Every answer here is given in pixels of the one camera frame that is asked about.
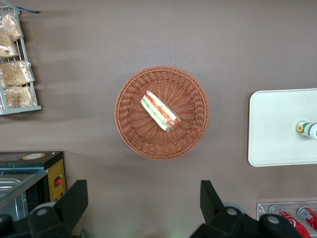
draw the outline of wicker basket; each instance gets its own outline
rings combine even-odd
[[[179,128],[163,131],[142,107],[150,90],[182,120]],[[204,136],[209,104],[198,81],[172,66],[155,66],[135,74],[121,89],[115,105],[115,123],[124,142],[149,159],[169,160],[191,151]]]

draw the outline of wire rack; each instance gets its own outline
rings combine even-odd
[[[7,12],[15,13],[15,18],[16,18],[18,24],[20,24],[19,17],[18,17],[18,15],[20,14],[20,10],[17,7],[15,7],[14,5],[12,5],[9,2],[7,2],[7,1],[1,0],[0,2],[2,2],[5,5],[7,5],[7,6],[0,6],[0,12],[2,12],[2,13],[7,13]],[[15,42],[15,44],[16,44],[17,50],[19,52],[19,55],[15,56],[15,57],[0,59],[0,63],[12,62],[12,61],[16,61],[16,60],[28,61],[28,57],[27,57],[27,54],[26,54],[26,49],[25,49],[25,44],[24,44],[23,38],[20,38],[19,40],[17,40]],[[35,111],[35,110],[41,110],[42,109],[42,107],[38,105],[38,101],[37,101],[37,98],[36,98],[33,82],[27,83],[26,86],[29,86],[31,88],[35,106],[20,107],[20,108],[8,108],[3,88],[0,87],[0,103],[2,104],[2,109],[0,109],[0,116],[1,115],[8,115],[8,114],[17,114],[17,113]]]

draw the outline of plastic bag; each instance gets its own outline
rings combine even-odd
[[[0,32],[0,58],[9,58],[18,56],[19,52],[11,39]]]
[[[4,90],[4,96],[5,96],[6,105],[9,109],[19,107],[18,95],[16,93],[6,89]]]
[[[18,21],[15,18],[15,14],[8,12],[1,16],[4,31],[10,39],[15,42],[23,37],[23,33]]]
[[[7,86],[19,86],[34,81],[31,64],[27,61],[12,61],[0,64],[0,72]]]
[[[181,125],[179,116],[149,90],[141,99],[141,104],[163,130],[170,132]]]
[[[36,106],[34,96],[31,87],[9,87],[7,89],[10,93],[16,96],[15,102],[17,107],[31,107]]]
[[[2,21],[0,21],[0,35],[1,36],[8,36],[5,32],[4,25],[3,25]]]
[[[3,77],[3,70],[2,70],[2,68],[0,68],[0,78],[1,78],[1,87],[2,88],[6,88],[6,80],[5,80],[5,78]]]

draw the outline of bottle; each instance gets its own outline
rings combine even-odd
[[[317,213],[309,207],[301,207],[297,210],[297,216],[306,221],[317,232]]]
[[[299,223],[299,221],[297,221],[294,217],[292,217],[285,210],[283,210],[279,205],[271,206],[268,213],[280,215],[286,218],[303,238],[311,237],[306,228],[301,223]]]
[[[296,125],[296,132],[299,135],[305,135],[311,139],[317,140],[317,123],[312,123],[308,121],[300,121]]]

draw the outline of label sticker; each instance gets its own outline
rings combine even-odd
[[[23,160],[34,160],[34,159],[38,159],[45,156],[45,154],[43,153],[38,153],[38,154],[30,154],[30,155],[26,155],[24,156],[22,159]]]

